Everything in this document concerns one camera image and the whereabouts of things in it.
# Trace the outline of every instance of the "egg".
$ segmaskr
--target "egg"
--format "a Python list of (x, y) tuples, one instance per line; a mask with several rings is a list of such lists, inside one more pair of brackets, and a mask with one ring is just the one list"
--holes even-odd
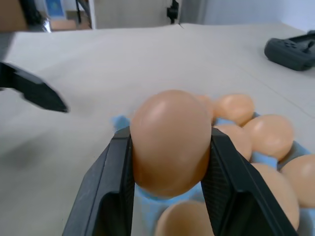
[(282, 160), (290, 151), (294, 131), (292, 124), (279, 115), (263, 115), (249, 121), (244, 130), (252, 141), (252, 150)]
[(315, 154), (294, 158), (282, 167), (301, 207), (315, 208)]
[(246, 159), (252, 156), (252, 143), (245, 130), (234, 124), (222, 124), (214, 126), (222, 133), (226, 134), (235, 146), (235, 149)]
[(170, 206), (158, 220), (155, 236), (214, 236), (206, 205), (187, 201)]
[(197, 95), (197, 98), (199, 99), (200, 102), (202, 102), (205, 105), (205, 108), (207, 109), (211, 117), (211, 123), (213, 123), (213, 120), (215, 119), (215, 117), (213, 116), (214, 105), (210, 97), (207, 95)]
[(214, 116), (228, 119), (243, 126), (255, 111), (254, 103), (246, 94), (229, 94), (220, 97), (214, 104)]
[(135, 182), (149, 193), (171, 198), (200, 182), (208, 167), (211, 119), (185, 91), (150, 97), (135, 112), (130, 133)]
[(252, 165), (259, 171), (292, 226), (297, 230), (300, 221), (300, 209), (297, 197), (288, 180), (270, 166), (258, 163)]

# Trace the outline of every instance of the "white wall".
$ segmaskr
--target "white wall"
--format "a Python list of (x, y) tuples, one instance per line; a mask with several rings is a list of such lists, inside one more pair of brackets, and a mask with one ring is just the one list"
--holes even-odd
[[(36, 8), (38, 11), (45, 11), (45, 0), (35, 0)], [(66, 11), (76, 11), (75, 0), (63, 0), (63, 5)]]
[(315, 0), (208, 0), (205, 24), (232, 25), (283, 22), (315, 29)]

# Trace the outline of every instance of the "blue egg carton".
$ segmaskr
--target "blue egg carton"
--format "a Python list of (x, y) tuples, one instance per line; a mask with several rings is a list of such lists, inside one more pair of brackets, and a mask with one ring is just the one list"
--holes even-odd
[[(253, 118), (259, 116), (258, 113), (254, 113)], [(115, 131), (129, 126), (130, 120), (125, 116), (117, 116), (113, 118)], [(215, 125), (220, 124), (234, 124), (234, 122), (226, 119), (216, 119)], [(311, 154), (306, 148), (302, 147), (296, 141), (293, 142), (290, 152), (281, 161), (273, 157), (263, 155), (258, 152), (253, 152), (252, 162), (263, 163), (273, 168), (280, 170), (286, 163), (293, 160), (296, 157)], [(195, 200), (204, 202), (201, 183), (198, 183), (188, 192), (171, 199), (161, 199), (150, 195), (138, 185), (135, 187), (135, 197), (140, 201), (141, 212), (143, 222), (149, 232), (150, 236), (154, 235), (155, 225), (161, 214), (171, 205), (188, 200)], [(300, 209), (300, 225), (298, 228), (298, 234), (300, 236), (315, 236), (315, 209), (313, 208), (301, 208)]]

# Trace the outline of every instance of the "white table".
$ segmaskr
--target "white table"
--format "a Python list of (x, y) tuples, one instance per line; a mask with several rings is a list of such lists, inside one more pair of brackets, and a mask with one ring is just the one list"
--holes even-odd
[[(44, 78), (71, 112), (0, 93), (1, 235), (60, 236), (85, 172), (113, 136), (111, 117), (164, 89), (247, 93), (260, 114), (289, 118), (315, 152), (315, 70), (263, 54), (269, 38), (299, 34), (282, 24), (18, 33), (6, 61)], [(135, 205), (133, 235), (146, 235)]]

